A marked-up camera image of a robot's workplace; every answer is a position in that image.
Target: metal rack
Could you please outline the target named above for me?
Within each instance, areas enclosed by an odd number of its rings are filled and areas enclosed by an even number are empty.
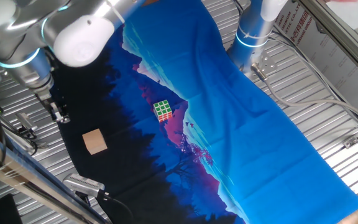
[[[244,7],[249,3],[245,0],[240,2]],[[228,49],[235,37],[239,18],[235,5],[231,0],[204,0],[203,3],[217,23],[223,45]],[[276,72],[267,75],[281,97],[293,101],[334,99],[314,71],[310,70],[287,46],[268,42],[266,53],[278,66]],[[266,94],[270,94],[267,87],[257,77],[251,79]],[[19,86],[10,78],[5,78],[0,83],[0,105],[5,110],[4,117],[14,127],[19,125],[14,116],[17,112],[25,112],[39,127],[36,134],[39,141],[48,144],[48,148],[39,149],[34,156],[35,160],[58,180],[62,180],[69,173],[77,173],[57,124],[52,121],[29,90]],[[280,107],[342,180],[355,193],[358,193],[358,144],[350,149],[346,149],[343,145],[346,139],[358,133],[358,122],[341,106],[323,104],[303,108],[284,105]],[[23,223],[75,223],[0,182],[0,198],[6,194],[14,195]],[[107,218],[94,198],[90,202],[93,209],[103,218]]]
[[[299,0],[299,3],[321,24],[324,31],[358,66],[358,28],[352,29],[327,5],[328,0]]]

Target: blue cloth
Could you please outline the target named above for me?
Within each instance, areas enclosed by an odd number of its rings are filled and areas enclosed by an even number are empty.
[[[247,223],[332,224],[358,209],[358,196],[230,61],[201,1],[160,0],[126,26],[143,60],[188,101],[220,188]]]

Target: white cable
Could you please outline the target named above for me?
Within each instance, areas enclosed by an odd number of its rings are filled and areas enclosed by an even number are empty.
[[[358,109],[339,100],[312,100],[312,101],[306,101],[306,102],[301,102],[301,103],[291,103],[288,101],[285,101],[283,98],[279,97],[277,95],[277,93],[273,90],[272,86],[270,85],[270,82],[268,80],[265,81],[265,84],[267,86],[267,88],[270,90],[270,92],[272,93],[272,95],[280,102],[282,102],[283,104],[287,105],[287,106],[309,106],[309,105],[314,105],[314,104],[320,104],[320,103],[333,103],[336,105],[341,105],[344,106],[346,108],[348,108],[349,110],[355,112],[358,115]]]
[[[312,63],[310,63],[307,59],[303,58],[303,56],[300,55],[300,53],[294,47],[292,47],[290,44],[287,44],[287,43],[285,43],[285,42],[283,42],[281,40],[274,39],[272,37],[269,40],[277,41],[277,42],[279,42],[281,44],[284,44],[284,45],[288,46],[290,49],[292,49],[292,51],[294,51],[299,56],[299,58],[301,58],[302,61],[304,61],[309,66],[311,66],[311,68],[319,75],[320,79],[324,82],[324,84],[329,88],[329,84],[324,79],[323,75],[319,73],[317,68]],[[317,103],[334,103],[334,104],[337,104],[337,105],[345,106],[349,110],[351,110],[354,113],[358,114],[358,109],[357,108],[351,106],[348,103],[345,103],[345,102],[342,102],[342,101],[339,101],[339,100],[315,100],[315,101],[307,101],[307,102],[303,102],[303,103],[290,103],[290,102],[287,102],[287,101],[283,100],[279,96],[277,96],[277,94],[273,91],[273,88],[270,86],[269,81],[267,81],[267,80],[266,80],[266,85],[269,88],[269,90],[272,92],[273,96],[276,97],[276,99],[278,101],[281,101],[282,103],[284,103],[287,106],[308,106],[308,105],[317,104]]]

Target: metal rod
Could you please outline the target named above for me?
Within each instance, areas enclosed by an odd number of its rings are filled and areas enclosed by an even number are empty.
[[[62,186],[57,186],[45,178],[37,170],[41,165],[35,164],[39,167],[34,167],[33,161],[30,165],[26,162],[26,156],[7,150],[5,165],[0,168],[0,181],[77,223],[109,223],[87,204],[81,203],[81,200],[74,200],[75,195],[70,189],[63,191]]]

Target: blue led ring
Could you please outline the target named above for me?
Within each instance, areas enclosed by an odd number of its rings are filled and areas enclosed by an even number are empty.
[[[256,47],[261,47],[263,45],[265,45],[267,43],[267,40],[266,42],[264,42],[263,44],[260,44],[260,45],[249,45],[249,44],[246,44],[244,43],[243,41],[240,40],[239,36],[237,35],[236,33],[236,37],[237,37],[237,40],[239,40],[240,43],[242,43],[243,45],[247,46],[247,47],[253,47],[253,48],[256,48]]]
[[[24,66],[24,65],[27,65],[28,63],[30,63],[38,55],[39,52],[40,52],[40,49],[37,49],[35,51],[35,53],[31,57],[29,57],[27,60],[25,60],[24,62],[12,64],[12,65],[0,62],[0,66],[2,68],[19,68],[21,66]]]

